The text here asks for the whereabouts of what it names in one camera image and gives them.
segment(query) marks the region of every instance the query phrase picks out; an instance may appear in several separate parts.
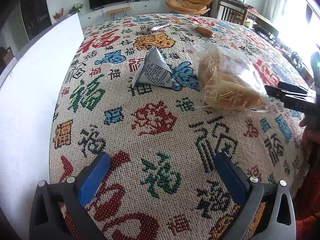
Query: dark door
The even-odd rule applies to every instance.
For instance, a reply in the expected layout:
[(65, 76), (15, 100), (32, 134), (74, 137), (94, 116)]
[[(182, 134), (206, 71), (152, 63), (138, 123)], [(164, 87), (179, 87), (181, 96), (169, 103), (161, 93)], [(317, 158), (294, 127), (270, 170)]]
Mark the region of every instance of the dark door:
[(20, 0), (20, 6), (30, 40), (51, 25), (46, 0)]

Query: wooden stool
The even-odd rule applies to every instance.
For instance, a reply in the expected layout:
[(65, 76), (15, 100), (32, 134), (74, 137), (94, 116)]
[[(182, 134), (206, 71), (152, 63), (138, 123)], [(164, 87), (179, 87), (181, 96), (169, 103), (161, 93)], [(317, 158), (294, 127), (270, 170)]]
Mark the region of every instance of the wooden stool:
[(127, 11), (132, 10), (131, 7), (125, 7), (125, 8), (119, 8), (111, 11), (107, 11), (106, 14), (112, 14), (112, 19), (115, 19), (115, 13), (117, 12), (123, 12), (124, 16), (127, 16)]

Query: tv cabinet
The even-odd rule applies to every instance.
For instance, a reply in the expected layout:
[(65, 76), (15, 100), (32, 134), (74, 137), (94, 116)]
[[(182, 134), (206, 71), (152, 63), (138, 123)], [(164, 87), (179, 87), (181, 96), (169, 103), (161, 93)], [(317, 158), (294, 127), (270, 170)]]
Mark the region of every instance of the tv cabinet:
[[(112, 16), (110, 14), (106, 14), (106, 12), (125, 8), (125, 7), (132, 8), (132, 10), (128, 11), (128, 16), (144, 14), (144, 13), (160, 13), (160, 1), (141, 1), (141, 2), (124, 3), (124, 4), (104, 7), (102, 9), (98, 9), (90, 13), (79, 15), (81, 27), (85, 28), (90, 25), (95, 25), (95, 24), (102, 23), (104, 21), (112, 20)], [(115, 13), (115, 18), (117, 17), (123, 17), (123, 13), (122, 12)]]

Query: patterned tablecloth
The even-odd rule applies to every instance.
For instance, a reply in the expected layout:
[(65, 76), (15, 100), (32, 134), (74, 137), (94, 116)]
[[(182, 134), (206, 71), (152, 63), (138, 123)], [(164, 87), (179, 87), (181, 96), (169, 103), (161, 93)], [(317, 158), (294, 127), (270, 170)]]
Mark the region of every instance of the patterned tablecloth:
[[(142, 35), (146, 26), (162, 21), (172, 25)], [(200, 25), (215, 37), (193, 31)], [(215, 171), (212, 158), (218, 152), (263, 182), (284, 179), (293, 193), (300, 186), (307, 170), (298, 127), (303, 114), (275, 98), (271, 114), (259, 117), (192, 106), (199, 88), (184, 51), (187, 42), (212, 42), (246, 54), (265, 84), (306, 86), (261, 37), (233, 23), (178, 14), (119, 18), (85, 28), (84, 35), (53, 118), (50, 181), (76, 176), (98, 152), (109, 153), (111, 168), (86, 206), (108, 239), (217, 239), (239, 210)], [(173, 89), (130, 87), (152, 46), (172, 69), (178, 82)], [(76, 235), (64, 205), (61, 210)]]

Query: plastic bag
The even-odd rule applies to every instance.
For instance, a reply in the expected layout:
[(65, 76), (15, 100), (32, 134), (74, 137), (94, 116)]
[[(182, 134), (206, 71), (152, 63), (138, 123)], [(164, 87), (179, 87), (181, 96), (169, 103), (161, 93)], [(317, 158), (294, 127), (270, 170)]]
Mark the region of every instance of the plastic bag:
[(186, 51), (200, 88), (194, 107), (230, 114), (270, 109), (262, 80), (245, 55), (212, 43), (189, 44)]

